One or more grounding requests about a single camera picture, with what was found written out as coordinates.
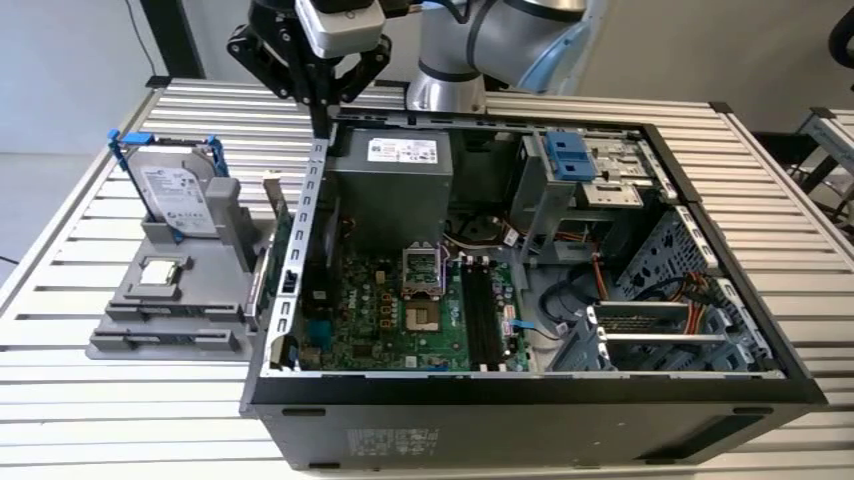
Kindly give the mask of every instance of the cable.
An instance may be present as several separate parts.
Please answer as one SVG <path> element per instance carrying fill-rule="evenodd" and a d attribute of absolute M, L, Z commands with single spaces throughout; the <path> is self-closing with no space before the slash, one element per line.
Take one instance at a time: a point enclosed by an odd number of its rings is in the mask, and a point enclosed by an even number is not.
<path fill-rule="evenodd" d="M 455 239 L 447 232 L 445 233 L 445 238 L 449 242 L 451 242 L 458 247 L 465 248 L 466 250 L 486 250 L 489 248 L 498 248 L 505 245 L 503 243 L 466 243 Z"/>
<path fill-rule="evenodd" d="M 650 287 L 644 289 L 641 293 L 636 295 L 636 298 L 633 298 L 632 301 L 640 302 L 641 300 L 646 300 L 653 296 L 653 293 L 656 293 L 657 290 L 666 287 L 672 283 L 684 282 L 684 281 L 685 281 L 685 277 L 673 277 L 673 278 L 669 278 L 668 280 L 662 280 L 656 285 L 652 285 Z"/>
<path fill-rule="evenodd" d="M 590 268 L 590 266 L 592 265 L 589 263 L 582 263 L 576 267 L 573 267 L 568 271 L 566 279 L 554 283 L 549 288 L 546 288 L 546 290 L 541 294 L 540 299 L 537 300 L 537 308 L 540 310 L 541 316 L 546 318 L 546 320 L 549 320 L 550 322 L 558 323 L 558 324 L 576 323 L 576 320 L 568 320 L 564 317 L 558 317 L 549 311 L 549 299 L 552 298 L 553 295 L 560 293 L 561 290 L 566 289 L 570 292 L 570 294 L 576 297 L 576 299 L 585 305 L 593 305 L 597 302 L 597 299 L 585 295 L 582 292 L 580 292 L 576 289 L 576 285 L 574 285 L 576 280 L 578 280 L 582 277 L 582 275 L 588 273 L 588 269 Z"/>
<path fill-rule="evenodd" d="M 552 340 L 553 342 L 560 342 L 561 341 L 561 339 L 558 337 L 553 337 L 546 332 L 544 332 L 540 328 L 526 328 L 525 331 L 537 333 L 538 335 L 541 335 L 544 338 Z"/>
<path fill-rule="evenodd" d="M 139 48 L 143 49 L 143 53 L 146 54 L 146 58 L 149 59 L 149 66 L 151 67 L 151 75 L 158 75 L 158 71 L 155 70 L 155 62 L 151 60 L 151 55 L 149 55 L 149 49 L 146 48 L 146 43 L 143 43 L 143 37 L 139 34 L 139 28 L 137 28 L 137 18 L 134 17 L 134 8 L 131 8 L 131 1 L 125 0 L 125 4 L 129 6 L 129 15 L 131 15 L 131 25 L 134 25 L 134 33 L 137 34 L 137 41 L 139 42 Z"/>
<path fill-rule="evenodd" d="M 462 13 L 459 11 L 459 8 L 457 8 L 457 5 L 454 5 L 454 0 L 422 0 L 421 2 L 414 3 L 437 3 L 446 8 L 449 13 L 454 17 L 454 20 L 457 20 L 457 23 L 459 23 L 461 25 L 469 23 L 469 19 L 471 18 L 471 0 L 466 2 L 466 13 Z"/>
<path fill-rule="evenodd" d="M 593 271 L 597 276 L 597 290 L 600 291 L 600 298 L 602 300 L 609 299 L 609 290 L 605 287 L 605 279 L 602 277 L 602 269 L 600 268 L 600 249 L 593 254 Z"/>

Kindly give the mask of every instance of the white wall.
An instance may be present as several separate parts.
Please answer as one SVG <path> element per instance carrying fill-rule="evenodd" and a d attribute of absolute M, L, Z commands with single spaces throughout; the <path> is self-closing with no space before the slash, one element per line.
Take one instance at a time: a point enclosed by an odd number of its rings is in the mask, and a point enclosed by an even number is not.
<path fill-rule="evenodd" d="M 578 95 L 729 102 L 752 129 L 854 107 L 828 53 L 850 0 L 613 0 Z"/>
<path fill-rule="evenodd" d="M 125 1 L 0 0 L 0 45 L 0 152 L 94 154 L 151 76 Z"/>

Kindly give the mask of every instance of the slotted aluminum table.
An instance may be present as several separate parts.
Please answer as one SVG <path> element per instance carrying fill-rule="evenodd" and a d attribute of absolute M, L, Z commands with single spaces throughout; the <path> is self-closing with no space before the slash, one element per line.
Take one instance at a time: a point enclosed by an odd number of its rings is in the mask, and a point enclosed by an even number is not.
<path fill-rule="evenodd" d="M 397 88 L 362 106 L 402 108 Z M 698 467 L 653 478 L 854 478 L 854 251 L 749 135 L 704 103 L 490 95 L 499 115 L 658 125 L 830 408 Z M 309 118 L 261 86 L 175 80 L 123 128 L 223 139 L 242 200 L 269 214 L 262 174 L 299 194 Z M 238 417 L 246 364 L 91 361 L 83 353 L 143 233 L 143 206 L 105 152 L 0 291 L 0 472 L 86 478 L 285 478 L 262 424 Z M 633 478 L 638 469 L 382 472 L 387 478 Z"/>

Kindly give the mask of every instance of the blue tab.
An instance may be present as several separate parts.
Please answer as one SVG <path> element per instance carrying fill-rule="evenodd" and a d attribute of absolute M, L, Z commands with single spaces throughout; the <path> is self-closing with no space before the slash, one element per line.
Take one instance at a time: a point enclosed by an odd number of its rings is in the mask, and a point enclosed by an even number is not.
<path fill-rule="evenodd" d="M 226 164 L 226 151 L 223 149 L 223 142 L 219 141 L 217 135 L 211 135 L 206 142 L 211 147 L 211 152 L 214 153 L 214 168 L 217 169 L 217 175 L 221 177 L 229 176 L 229 165 Z"/>
<path fill-rule="evenodd" d="M 546 154 L 556 163 L 556 178 L 589 182 L 597 178 L 597 166 L 588 154 L 584 137 L 574 132 L 546 132 Z"/>
<path fill-rule="evenodd" d="M 526 329 L 537 328 L 537 325 L 534 324 L 534 322 L 526 322 L 524 320 L 511 320 L 510 325 L 513 325 L 514 327 L 526 328 Z"/>
<path fill-rule="evenodd" d="M 122 141 L 127 145 L 150 145 L 155 141 L 155 134 L 146 132 L 131 132 L 125 136 Z"/>

